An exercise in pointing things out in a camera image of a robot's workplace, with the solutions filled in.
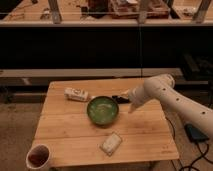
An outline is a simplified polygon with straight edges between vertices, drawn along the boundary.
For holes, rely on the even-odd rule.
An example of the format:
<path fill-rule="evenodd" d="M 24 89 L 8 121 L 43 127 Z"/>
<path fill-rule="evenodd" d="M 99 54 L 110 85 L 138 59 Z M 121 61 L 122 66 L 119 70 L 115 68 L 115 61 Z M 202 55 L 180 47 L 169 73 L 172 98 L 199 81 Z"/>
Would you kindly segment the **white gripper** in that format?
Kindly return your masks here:
<path fill-rule="evenodd" d="M 131 102 L 128 113 L 133 113 L 138 107 L 143 105 L 146 100 L 145 90 L 142 86 L 128 89 L 122 92 L 121 95 L 125 98 L 128 98 Z"/>

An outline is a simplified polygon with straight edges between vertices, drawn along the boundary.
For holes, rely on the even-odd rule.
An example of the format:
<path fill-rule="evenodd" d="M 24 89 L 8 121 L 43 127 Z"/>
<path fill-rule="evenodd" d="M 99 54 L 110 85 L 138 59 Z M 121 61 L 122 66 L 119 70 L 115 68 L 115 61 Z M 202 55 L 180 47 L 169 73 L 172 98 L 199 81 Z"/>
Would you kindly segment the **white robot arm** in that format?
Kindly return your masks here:
<path fill-rule="evenodd" d="M 213 139 L 213 109 L 181 95 L 174 90 L 174 86 L 175 80 L 170 74 L 146 78 L 142 84 L 123 92 L 131 103 L 129 112 L 133 113 L 150 100 L 156 99 Z"/>

